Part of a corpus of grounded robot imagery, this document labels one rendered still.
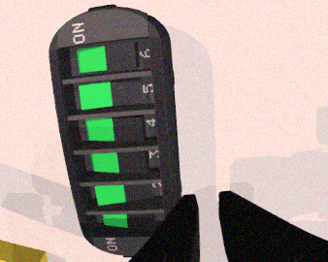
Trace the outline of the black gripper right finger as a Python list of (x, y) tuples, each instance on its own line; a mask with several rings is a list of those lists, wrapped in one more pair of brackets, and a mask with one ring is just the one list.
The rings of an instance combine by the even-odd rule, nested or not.
[(229, 262), (328, 262), (328, 240), (231, 190), (218, 192), (218, 213)]

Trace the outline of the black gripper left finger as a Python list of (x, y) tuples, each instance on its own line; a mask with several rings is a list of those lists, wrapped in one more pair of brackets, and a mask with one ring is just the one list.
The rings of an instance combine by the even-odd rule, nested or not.
[(199, 262), (199, 224), (195, 194), (184, 194), (145, 246), (128, 262)]

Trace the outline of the dark grey switch controller unit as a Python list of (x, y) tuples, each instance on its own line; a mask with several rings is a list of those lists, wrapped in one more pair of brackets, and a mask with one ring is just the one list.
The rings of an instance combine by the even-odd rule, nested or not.
[(133, 258), (182, 198), (171, 35), (105, 4), (60, 26), (48, 57), (83, 238)]

